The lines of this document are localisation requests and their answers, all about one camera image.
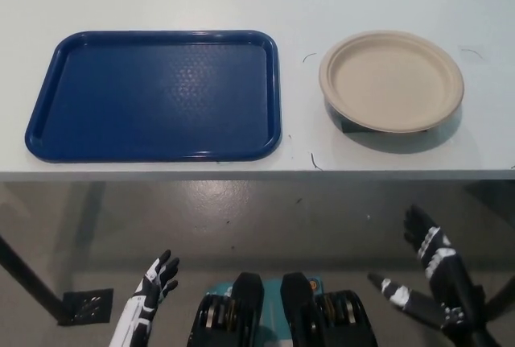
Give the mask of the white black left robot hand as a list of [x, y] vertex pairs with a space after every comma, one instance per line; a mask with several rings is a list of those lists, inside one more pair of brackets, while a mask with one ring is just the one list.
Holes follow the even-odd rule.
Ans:
[[178, 266], [170, 250], [155, 259], [127, 300], [109, 347], [148, 346], [158, 307], [178, 285]]

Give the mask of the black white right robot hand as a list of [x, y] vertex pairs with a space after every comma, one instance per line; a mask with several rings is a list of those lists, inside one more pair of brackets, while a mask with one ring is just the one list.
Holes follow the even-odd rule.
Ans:
[[405, 239], [422, 265], [431, 295], [376, 273], [368, 274], [369, 281], [397, 310], [447, 335], [484, 328], [483, 291], [473, 284], [442, 227], [416, 205], [407, 209], [403, 225]]

